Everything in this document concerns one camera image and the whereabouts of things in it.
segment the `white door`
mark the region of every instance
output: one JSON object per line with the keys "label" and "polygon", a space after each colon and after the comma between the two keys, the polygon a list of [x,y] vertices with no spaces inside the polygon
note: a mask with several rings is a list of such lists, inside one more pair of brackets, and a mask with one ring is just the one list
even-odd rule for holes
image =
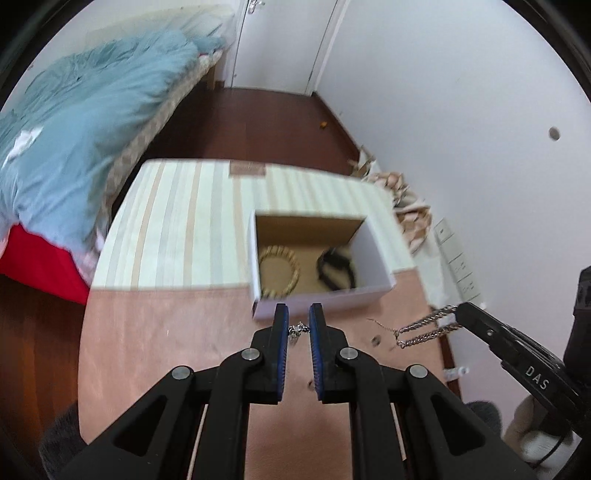
{"label": "white door", "polygon": [[246,1],[232,86],[304,94],[336,0]]}

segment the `white box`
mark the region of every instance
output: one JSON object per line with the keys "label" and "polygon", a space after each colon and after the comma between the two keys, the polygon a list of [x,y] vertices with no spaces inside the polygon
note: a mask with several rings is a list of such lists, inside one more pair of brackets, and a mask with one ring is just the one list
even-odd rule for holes
{"label": "white box", "polygon": [[[272,318],[278,303],[285,303],[292,316],[307,315],[313,303],[321,303],[327,312],[360,307],[379,300],[396,285],[394,274],[384,263],[369,219],[281,216],[255,212],[249,224],[248,239],[252,315],[257,320]],[[298,286],[283,299],[261,298],[259,248],[269,245],[293,249],[301,266]],[[330,247],[342,247],[350,254],[357,288],[330,291],[318,281],[316,258]],[[323,288],[326,291],[313,291]]]}

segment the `metal screw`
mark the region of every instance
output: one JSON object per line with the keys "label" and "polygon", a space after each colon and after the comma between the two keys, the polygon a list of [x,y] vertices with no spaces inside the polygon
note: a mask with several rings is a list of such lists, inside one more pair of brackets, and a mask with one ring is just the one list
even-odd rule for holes
{"label": "metal screw", "polygon": [[422,365],[413,365],[409,371],[414,378],[425,378],[428,374],[428,370]]}
{"label": "metal screw", "polygon": [[173,370],[173,378],[175,380],[184,380],[191,374],[188,367],[177,367]]}
{"label": "metal screw", "polygon": [[256,360],[261,356],[261,353],[256,348],[245,348],[242,351],[242,358],[244,360]]}
{"label": "metal screw", "polygon": [[345,360],[353,360],[357,358],[359,352],[350,346],[346,346],[340,350],[340,356],[343,357]]}

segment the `wooden floor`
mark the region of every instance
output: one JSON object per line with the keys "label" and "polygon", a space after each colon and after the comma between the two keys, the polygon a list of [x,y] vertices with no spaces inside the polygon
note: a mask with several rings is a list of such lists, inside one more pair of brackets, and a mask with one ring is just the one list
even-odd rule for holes
{"label": "wooden floor", "polygon": [[[317,99],[198,87],[142,159],[234,158],[348,174],[355,155]],[[0,275],[0,421],[37,467],[42,432],[76,399],[83,315],[83,306]]]}

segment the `metal chain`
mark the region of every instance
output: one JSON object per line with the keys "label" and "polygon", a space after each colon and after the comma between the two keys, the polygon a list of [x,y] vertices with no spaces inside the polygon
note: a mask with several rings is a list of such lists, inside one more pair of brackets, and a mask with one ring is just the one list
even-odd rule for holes
{"label": "metal chain", "polygon": [[386,327],[385,325],[383,325],[375,319],[368,320],[371,320],[380,325],[380,327],[386,329],[389,332],[392,332],[396,337],[396,345],[398,345],[400,348],[405,348],[408,346],[418,345],[419,343],[428,342],[429,340],[434,340],[435,338],[442,337],[444,335],[447,335],[448,333],[454,332],[455,330],[459,330],[460,328],[462,328],[462,326],[459,323],[454,322],[450,323],[449,325],[445,325],[443,327],[439,327],[435,330],[432,330],[431,332],[417,335],[416,337],[413,337],[410,340],[399,339],[400,335],[402,335],[403,333],[412,332],[413,330],[417,330],[419,328],[430,325],[431,323],[435,323],[439,319],[445,318],[448,315],[454,313],[456,309],[457,307],[454,305],[447,305],[441,309],[435,310],[434,312],[423,317],[422,319],[417,320],[416,322],[413,322],[410,325],[406,325],[406,327],[402,327],[398,330]]}
{"label": "metal chain", "polygon": [[[450,323],[449,325],[444,325],[443,327],[439,327],[435,330],[432,330],[431,332],[422,333],[421,335],[417,335],[416,337],[413,337],[409,340],[399,339],[400,335],[402,335],[403,333],[412,332],[413,330],[417,330],[419,328],[426,327],[427,325],[435,323],[439,319],[451,315],[456,311],[456,309],[457,307],[454,305],[447,305],[441,309],[431,312],[429,315],[423,317],[422,319],[417,320],[416,322],[413,322],[410,325],[406,325],[406,327],[402,327],[398,330],[386,327],[384,324],[380,323],[375,319],[368,320],[377,323],[378,325],[380,325],[381,328],[391,332],[396,337],[396,345],[398,345],[400,348],[406,348],[408,346],[418,345],[419,343],[435,340],[435,338],[442,337],[444,335],[447,335],[448,333],[454,332],[455,330],[459,330],[460,328],[462,328],[462,325],[460,325],[457,322],[454,322]],[[304,325],[304,323],[302,322],[298,323],[297,325],[291,325],[287,330],[290,345],[295,345],[302,333],[310,333],[310,327]]]}

